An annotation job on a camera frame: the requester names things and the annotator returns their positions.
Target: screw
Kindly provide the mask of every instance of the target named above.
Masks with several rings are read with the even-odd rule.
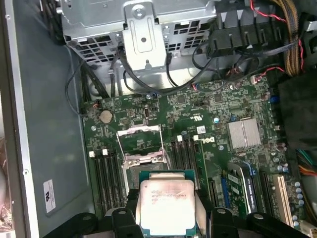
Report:
[[[61,9],[61,7],[57,7],[56,8],[56,13],[57,14],[62,14],[63,13],[63,9]]]
[[[253,216],[254,216],[255,219],[258,219],[258,220],[263,220],[264,219],[264,217],[262,215],[260,215],[260,214],[254,214]]]
[[[142,9],[138,8],[134,11],[136,18],[142,19],[144,17],[144,11]]]
[[[220,214],[226,214],[226,210],[224,209],[218,209],[217,212]]]
[[[23,170],[22,174],[23,174],[24,176],[26,176],[26,175],[29,174],[29,171],[28,171],[28,170]]]

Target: red cable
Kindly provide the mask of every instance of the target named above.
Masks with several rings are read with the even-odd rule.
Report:
[[[266,75],[267,72],[271,71],[271,70],[274,70],[274,69],[278,69],[282,72],[285,72],[285,70],[283,70],[281,67],[279,66],[275,66],[275,67],[271,67],[271,68],[267,68],[266,71],[264,73],[261,73],[260,76],[263,77]]]
[[[254,8],[254,6],[253,6],[253,0],[250,0],[250,8],[251,8],[252,11],[255,11],[257,14],[259,14],[259,15],[261,15],[261,16],[273,17],[273,18],[276,18],[276,19],[279,20],[279,21],[286,22],[285,19],[280,18],[279,16],[276,16],[276,15],[274,15],[274,14],[269,14],[269,15],[268,15],[268,14],[265,14],[265,13],[263,13],[263,12],[260,12],[260,11],[256,10],[256,9]]]
[[[298,44],[301,50],[301,70],[304,71],[304,49],[302,45],[302,40],[299,40]]]
[[[273,17],[279,21],[282,21],[282,22],[286,22],[285,19],[283,18],[280,18],[279,16],[276,16],[274,14],[265,14],[263,12],[260,12],[258,10],[256,10],[253,6],[253,0],[250,0],[250,8],[252,11],[255,11],[257,14],[261,15],[261,16],[265,16],[265,17]],[[302,42],[301,40],[299,40],[299,46],[300,46],[300,51],[301,51],[301,70],[304,71],[304,49],[303,49],[303,46],[302,46]]]

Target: capacitor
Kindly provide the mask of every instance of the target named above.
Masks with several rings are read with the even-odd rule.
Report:
[[[301,199],[295,199],[295,203],[299,206],[303,206],[305,204],[304,200]]]
[[[301,193],[298,193],[296,197],[297,199],[300,199],[300,200],[303,199],[303,195]]]
[[[110,122],[112,122],[112,119],[113,119],[113,114],[108,111],[108,110],[104,110],[100,116],[99,116],[99,119],[105,123],[105,124],[108,124]]]
[[[295,187],[293,191],[296,193],[302,193],[302,189],[300,187]]]
[[[295,183],[294,183],[294,186],[295,186],[295,187],[300,187],[300,186],[301,186],[301,183],[300,183],[300,182],[295,182]]]
[[[220,121],[219,118],[214,118],[214,119],[213,119],[213,123],[216,123],[216,124],[217,124],[217,123],[219,123],[219,121]]]

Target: aluminum heatsink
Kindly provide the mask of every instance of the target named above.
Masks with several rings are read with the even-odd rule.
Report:
[[[261,144],[256,119],[240,120],[227,124],[232,149],[246,148]]]

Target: ram slot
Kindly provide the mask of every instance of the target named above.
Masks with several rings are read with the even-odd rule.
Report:
[[[180,147],[181,158],[183,160],[184,169],[190,170],[191,166],[190,166],[189,154],[187,150],[187,143],[182,141],[182,142],[179,142],[178,144]]]
[[[273,182],[276,187],[276,198],[281,221],[291,227],[294,227],[284,176],[273,175]]]
[[[216,183],[214,180],[209,179],[208,181],[209,191],[210,191],[210,199],[214,207],[219,206],[218,194],[216,189]]]
[[[188,154],[190,169],[195,171],[196,189],[200,189],[201,188],[200,176],[198,173],[198,168],[196,163],[194,142],[190,140],[185,140],[185,147],[186,147],[186,152]]]
[[[103,167],[101,165],[101,159],[96,159],[95,161],[95,169],[97,174],[97,184],[98,184],[98,190],[99,190],[99,197],[100,197],[100,203],[102,207],[102,213],[105,216],[107,210],[110,207],[109,204],[109,194],[106,192],[106,181],[105,181],[105,174]]]
[[[177,144],[178,143],[175,141],[172,142],[172,152],[173,152],[174,164],[175,164],[175,168],[177,170],[183,170],[184,166],[183,166],[181,154],[180,154],[180,151],[179,151]]]
[[[265,203],[266,213],[268,213],[270,216],[274,216],[270,185],[267,178],[267,174],[265,171],[260,171],[259,174],[260,174],[261,188],[263,192],[263,199]]]
[[[124,206],[124,195],[123,195],[123,192],[121,189],[121,179],[120,179],[120,173],[119,173],[120,167],[118,164],[117,157],[115,155],[113,155],[111,157],[111,164],[112,164],[112,168],[114,171],[115,188],[117,189],[119,207],[123,207]]]

